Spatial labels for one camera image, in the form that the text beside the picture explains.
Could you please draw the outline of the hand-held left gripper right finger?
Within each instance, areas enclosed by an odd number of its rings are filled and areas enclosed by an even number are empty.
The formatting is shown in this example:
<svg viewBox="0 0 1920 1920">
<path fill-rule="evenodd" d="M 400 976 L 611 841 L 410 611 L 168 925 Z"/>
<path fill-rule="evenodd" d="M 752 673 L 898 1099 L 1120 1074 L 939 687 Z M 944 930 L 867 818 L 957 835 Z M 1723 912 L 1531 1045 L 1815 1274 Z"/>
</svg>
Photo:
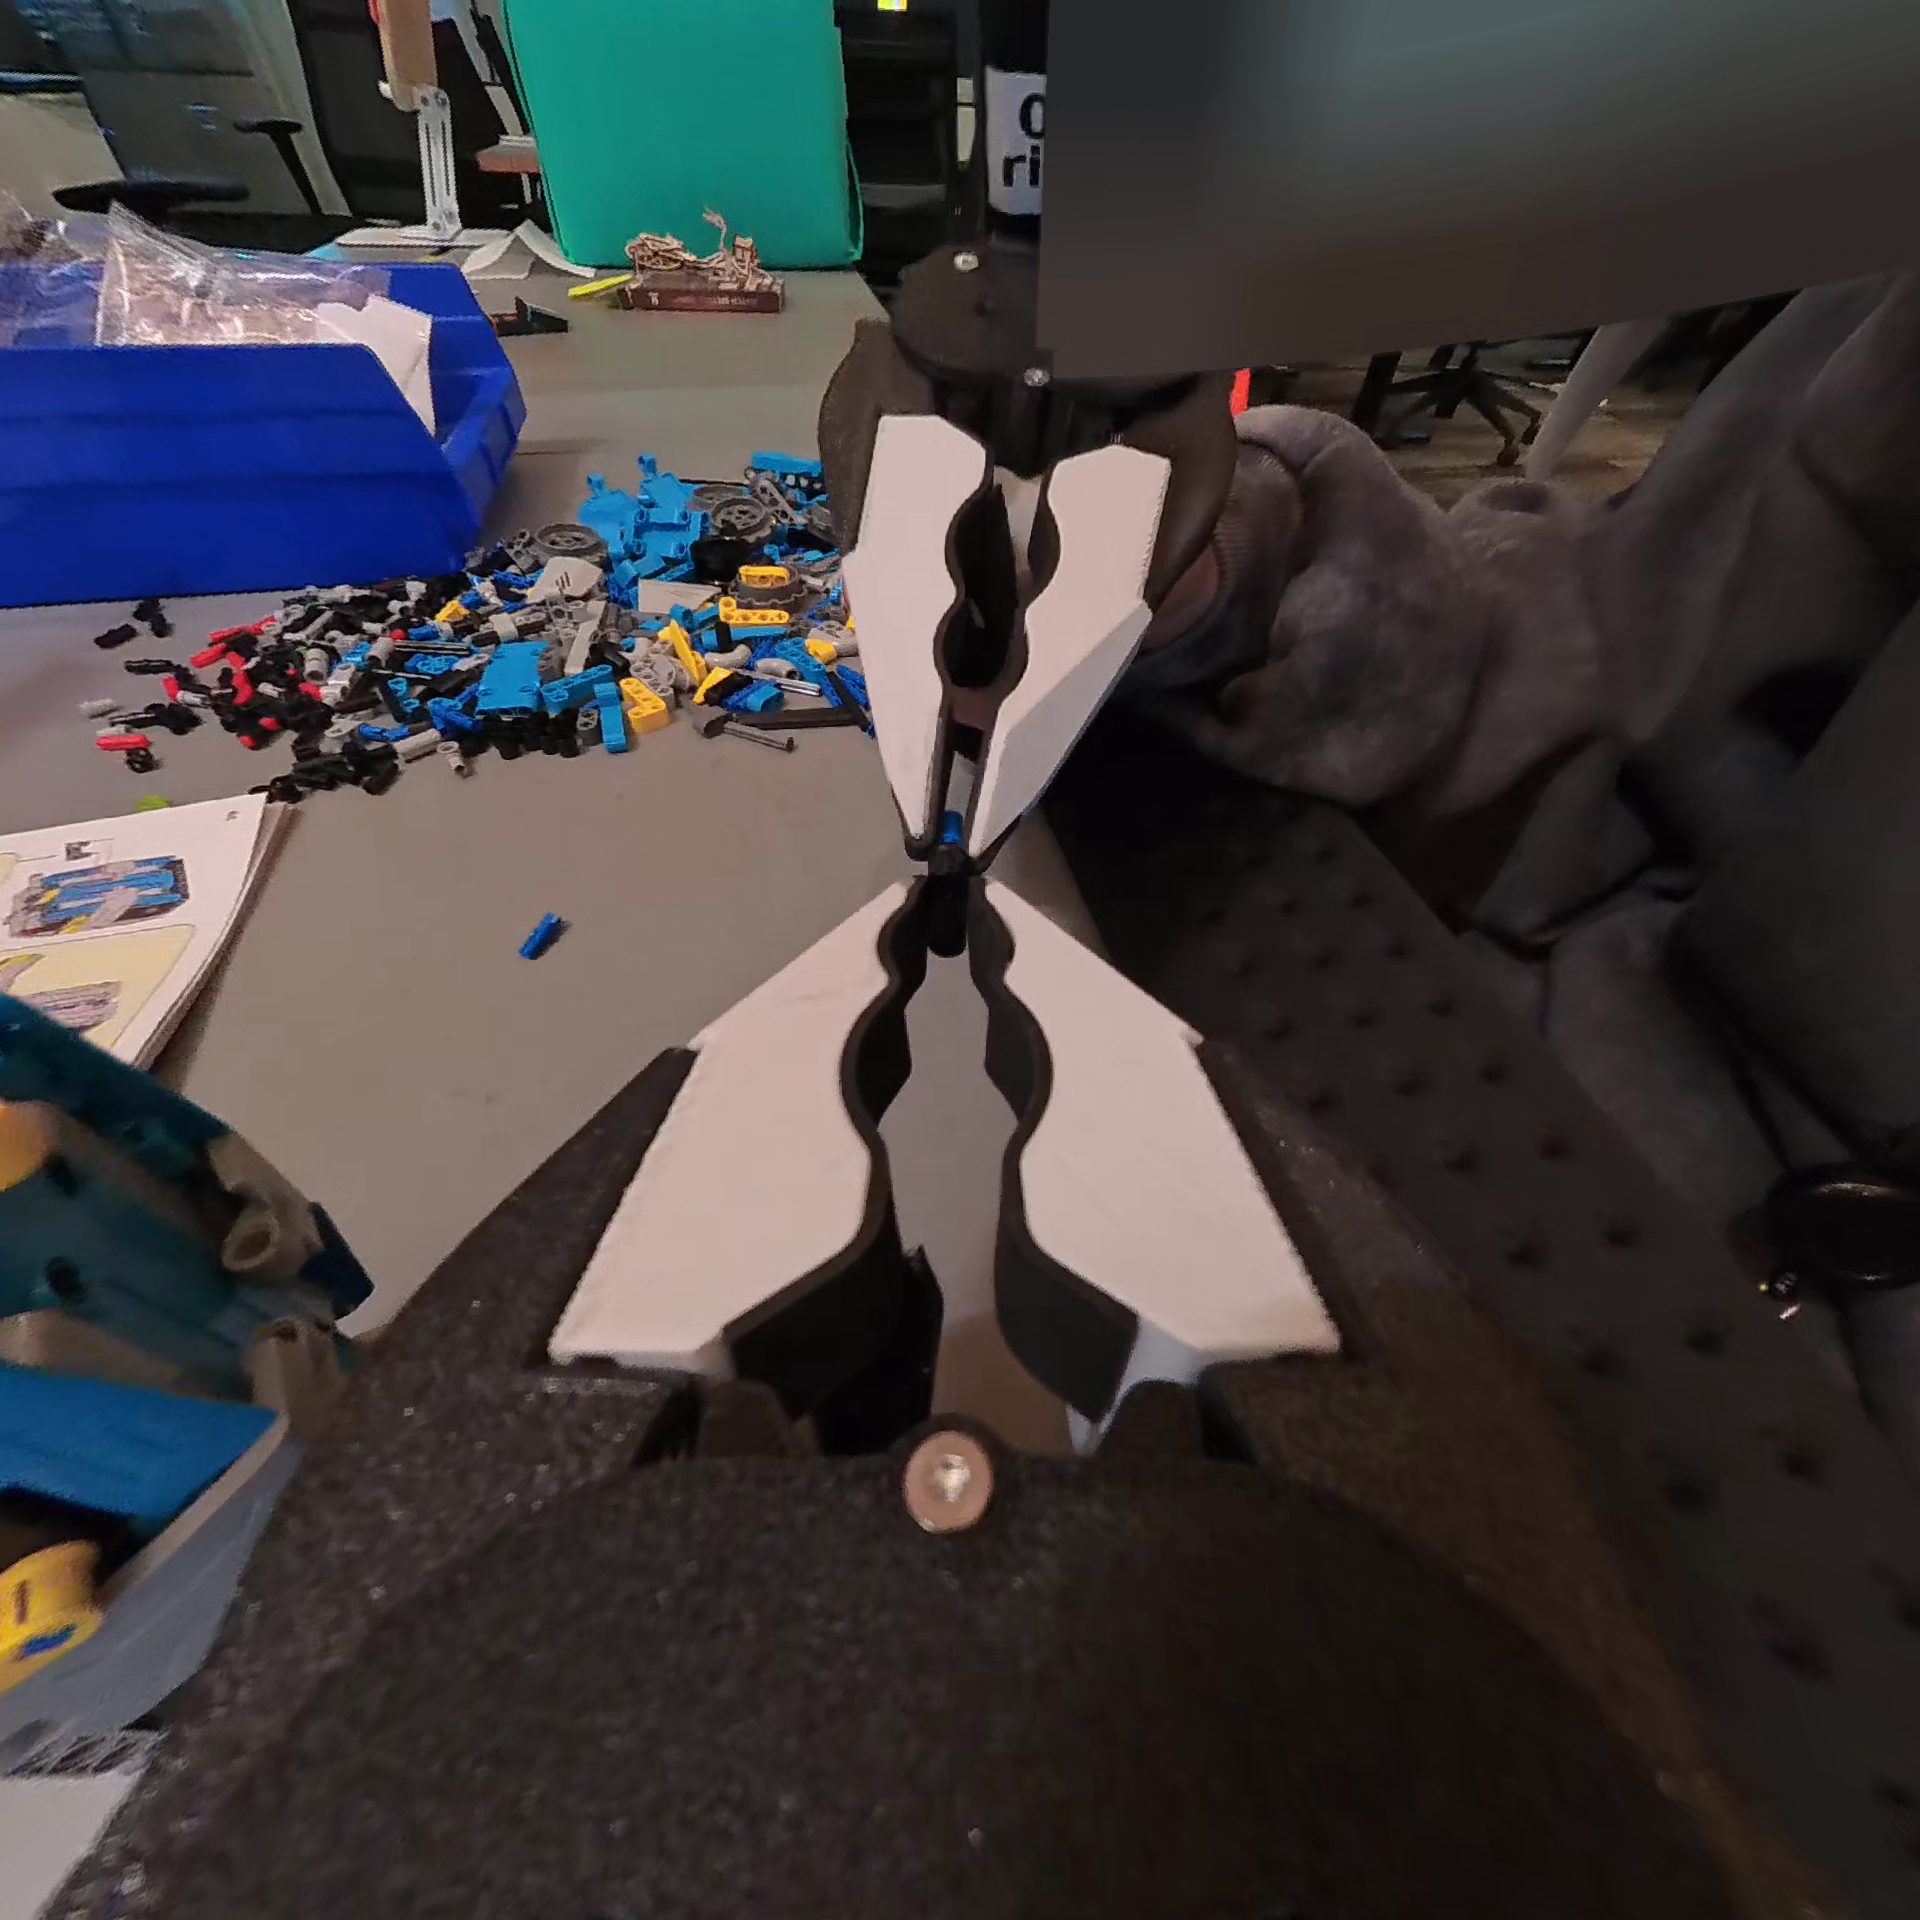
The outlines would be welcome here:
<svg viewBox="0 0 1920 1920">
<path fill-rule="evenodd" d="M 1011 888 L 983 880 L 968 960 L 1015 1132 L 995 1313 L 1073 1421 L 1229 1362 L 1335 1356 L 1339 1330 L 1189 1023 Z"/>
</svg>

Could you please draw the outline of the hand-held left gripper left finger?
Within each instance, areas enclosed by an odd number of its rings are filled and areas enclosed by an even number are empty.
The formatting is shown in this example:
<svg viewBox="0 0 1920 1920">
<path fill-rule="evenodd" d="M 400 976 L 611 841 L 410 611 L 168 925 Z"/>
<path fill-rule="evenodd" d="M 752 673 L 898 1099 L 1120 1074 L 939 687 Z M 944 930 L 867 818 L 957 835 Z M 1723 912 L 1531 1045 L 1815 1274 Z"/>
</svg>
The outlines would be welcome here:
<svg viewBox="0 0 1920 1920">
<path fill-rule="evenodd" d="M 873 1149 L 845 1096 L 888 993 L 896 880 L 711 1019 L 546 1344 L 555 1362 L 736 1373 L 750 1317 L 851 1248 Z"/>
</svg>

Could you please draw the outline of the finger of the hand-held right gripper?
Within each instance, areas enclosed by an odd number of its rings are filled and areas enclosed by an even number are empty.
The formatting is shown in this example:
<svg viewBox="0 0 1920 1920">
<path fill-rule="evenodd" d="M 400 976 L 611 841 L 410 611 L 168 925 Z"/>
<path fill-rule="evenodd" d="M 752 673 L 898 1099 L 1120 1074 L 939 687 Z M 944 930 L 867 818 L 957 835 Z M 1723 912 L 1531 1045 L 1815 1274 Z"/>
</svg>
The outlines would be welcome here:
<svg viewBox="0 0 1920 1920">
<path fill-rule="evenodd" d="M 944 816 L 969 651 L 1002 643 L 993 456 L 946 418 L 886 416 L 845 579 L 881 767 L 919 855 Z"/>
<path fill-rule="evenodd" d="M 1023 611 L 1025 661 L 982 755 L 968 818 L 978 869 L 1037 808 L 1137 656 L 1169 481 L 1166 457 L 1126 443 L 1073 456 L 1048 476 L 1032 536 L 1051 537 L 1054 567 Z"/>
</svg>

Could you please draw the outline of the pile of toy brick pieces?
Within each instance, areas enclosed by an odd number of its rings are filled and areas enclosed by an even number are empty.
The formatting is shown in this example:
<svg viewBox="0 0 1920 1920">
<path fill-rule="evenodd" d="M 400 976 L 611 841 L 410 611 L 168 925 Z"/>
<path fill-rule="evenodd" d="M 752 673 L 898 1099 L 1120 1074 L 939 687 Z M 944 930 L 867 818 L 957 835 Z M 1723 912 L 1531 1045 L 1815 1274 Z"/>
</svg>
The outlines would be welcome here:
<svg viewBox="0 0 1920 1920">
<path fill-rule="evenodd" d="M 282 757 L 259 787 L 297 805 L 379 795 L 414 763 L 625 755 L 688 720 L 779 752 L 873 735 L 825 466 L 758 451 L 687 481 L 641 456 L 590 474 L 573 519 L 477 546 L 437 576 L 290 592 L 185 659 L 131 656 L 135 691 L 88 701 L 91 745 L 135 777 L 218 729 Z"/>
</svg>

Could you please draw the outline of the grey blue toy brick model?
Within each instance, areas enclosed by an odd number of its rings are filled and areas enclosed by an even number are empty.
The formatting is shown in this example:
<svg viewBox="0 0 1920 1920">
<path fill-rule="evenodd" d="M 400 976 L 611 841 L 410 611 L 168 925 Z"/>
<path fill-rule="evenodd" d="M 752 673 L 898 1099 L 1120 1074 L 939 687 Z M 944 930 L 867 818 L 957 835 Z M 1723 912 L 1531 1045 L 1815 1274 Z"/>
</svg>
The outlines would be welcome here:
<svg viewBox="0 0 1920 1920">
<path fill-rule="evenodd" d="M 205 1667 L 373 1295 L 225 1121 L 3 1011 L 3 1762 L 134 1738 Z"/>
</svg>

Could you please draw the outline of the person's right forearm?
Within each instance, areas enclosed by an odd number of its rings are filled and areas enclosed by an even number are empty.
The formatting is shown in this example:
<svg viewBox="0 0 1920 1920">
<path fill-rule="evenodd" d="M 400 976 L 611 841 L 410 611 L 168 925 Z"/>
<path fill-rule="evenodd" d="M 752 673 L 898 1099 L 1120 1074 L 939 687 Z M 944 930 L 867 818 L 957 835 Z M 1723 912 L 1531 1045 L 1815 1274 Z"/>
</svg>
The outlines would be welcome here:
<svg viewBox="0 0 1920 1920">
<path fill-rule="evenodd" d="M 1622 729 L 1587 561 L 1601 506 L 1531 476 L 1441 508 L 1354 424 L 1238 421 L 1214 533 L 1123 697 L 1239 776 L 1442 818 Z"/>
</svg>

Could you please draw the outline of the person's right hand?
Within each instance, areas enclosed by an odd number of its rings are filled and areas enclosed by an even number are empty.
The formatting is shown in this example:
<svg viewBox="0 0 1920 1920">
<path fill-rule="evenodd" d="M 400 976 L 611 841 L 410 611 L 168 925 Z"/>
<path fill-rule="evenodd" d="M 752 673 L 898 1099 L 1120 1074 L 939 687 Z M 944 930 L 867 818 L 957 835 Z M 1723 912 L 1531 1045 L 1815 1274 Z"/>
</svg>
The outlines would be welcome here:
<svg viewBox="0 0 1920 1920">
<path fill-rule="evenodd" d="M 1130 439 L 1169 466 L 1143 599 L 1150 620 L 1137 659 L 1162 656 L 1206 625 L 1222 592 L 1216 531 L 1232 504 L 1239 439 L 1226 401 L 1142 421 Z"/>
</svg>

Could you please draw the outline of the black perforated board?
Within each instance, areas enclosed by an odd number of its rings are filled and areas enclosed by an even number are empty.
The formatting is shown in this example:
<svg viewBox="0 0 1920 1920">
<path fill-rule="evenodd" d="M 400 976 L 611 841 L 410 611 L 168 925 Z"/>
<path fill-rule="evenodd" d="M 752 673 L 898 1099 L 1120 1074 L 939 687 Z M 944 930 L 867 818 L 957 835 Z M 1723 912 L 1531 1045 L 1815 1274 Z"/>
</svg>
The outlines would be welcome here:
<svg viewBox="0 0 1920 1920">
<path fill-rule="evenodd" d="M 1571 1417 L 1743 1788 L 1915 1916 L 1915 1491 L 1795 1323 L 1337 808 L 1105 711 L 1048 826 L 1134 984 L 1426 1229 Z"/>
</svg>

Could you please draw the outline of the small wooden model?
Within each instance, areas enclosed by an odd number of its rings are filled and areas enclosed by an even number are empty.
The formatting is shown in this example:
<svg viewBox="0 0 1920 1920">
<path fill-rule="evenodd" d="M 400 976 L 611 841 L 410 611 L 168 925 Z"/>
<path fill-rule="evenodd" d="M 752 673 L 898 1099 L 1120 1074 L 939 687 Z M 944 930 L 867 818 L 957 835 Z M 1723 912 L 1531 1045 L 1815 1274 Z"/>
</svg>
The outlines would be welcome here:
<svg viewBox="0 0 1920 1920">
<path fill-rule="evenodd" d="M 785 279 L 769 269 L 754 241 L 731 231 L 728 218 L 705 211 L 717 241 L 697 255 L 669 231 L 642 231 L 626 245 L 629 274 L 614 288 L 615 306 L 631 314 L 774 317 L 785 314 Z"/>
</svg>

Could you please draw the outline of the open instruction booklet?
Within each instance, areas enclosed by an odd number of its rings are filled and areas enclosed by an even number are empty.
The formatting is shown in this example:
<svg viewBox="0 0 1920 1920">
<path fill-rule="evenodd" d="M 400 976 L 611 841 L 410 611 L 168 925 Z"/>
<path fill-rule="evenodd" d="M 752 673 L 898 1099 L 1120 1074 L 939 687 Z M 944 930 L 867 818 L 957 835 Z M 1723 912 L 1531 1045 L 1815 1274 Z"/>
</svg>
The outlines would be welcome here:
<svg viewBox="0 0 1920 1920">
<path fill-rule="evenodd" d="M 264 795 L 3 836 L 3 994 L 151 1068 L 296 811 Z"/>
</svg>

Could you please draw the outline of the blue plastic bin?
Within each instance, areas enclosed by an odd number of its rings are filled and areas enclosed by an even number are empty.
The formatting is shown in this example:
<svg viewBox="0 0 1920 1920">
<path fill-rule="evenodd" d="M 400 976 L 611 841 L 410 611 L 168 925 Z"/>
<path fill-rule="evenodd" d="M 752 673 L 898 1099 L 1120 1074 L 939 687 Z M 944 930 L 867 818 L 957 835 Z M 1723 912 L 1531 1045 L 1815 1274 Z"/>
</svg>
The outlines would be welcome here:
<svg viewBox="0 0 1920 1920">
<path fill-rule="evenodd" d="M 360 344 L 8 345 L 5 608 L 453 571 L 527 402 L 455 267 L 391 288 L 433 320 L 437 431 Z"/>
</svg>

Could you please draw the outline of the clear plastic bags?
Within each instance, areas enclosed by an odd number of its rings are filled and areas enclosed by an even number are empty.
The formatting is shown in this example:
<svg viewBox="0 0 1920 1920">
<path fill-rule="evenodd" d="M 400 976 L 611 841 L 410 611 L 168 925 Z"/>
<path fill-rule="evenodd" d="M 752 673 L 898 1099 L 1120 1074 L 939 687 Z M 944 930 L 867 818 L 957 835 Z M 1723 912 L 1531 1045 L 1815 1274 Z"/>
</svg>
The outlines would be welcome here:
<svg viewBox="0 0 1920 1920">
<path fill-rule="evenodd" d="M 208 248 L 129 211 L 41 219 L 3 196 L 3 348 L 366 345 L 435 323 L 385 267 Z"/>
</svg>

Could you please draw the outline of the black office chair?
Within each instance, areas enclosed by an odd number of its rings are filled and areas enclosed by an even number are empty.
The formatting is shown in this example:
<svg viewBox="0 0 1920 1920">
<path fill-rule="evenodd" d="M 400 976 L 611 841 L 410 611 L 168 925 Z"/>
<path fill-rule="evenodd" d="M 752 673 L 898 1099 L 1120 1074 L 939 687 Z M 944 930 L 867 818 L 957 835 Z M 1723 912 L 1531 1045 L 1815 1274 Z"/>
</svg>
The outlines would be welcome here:
<svg viewBox="0 0 1920 1920">
<path fill-rule="evenodd" d="M 241 211 L 338 200 L 285 2 L 49 2 L 40 28 L 131 177 L 248 191 Z"/>
</svg>

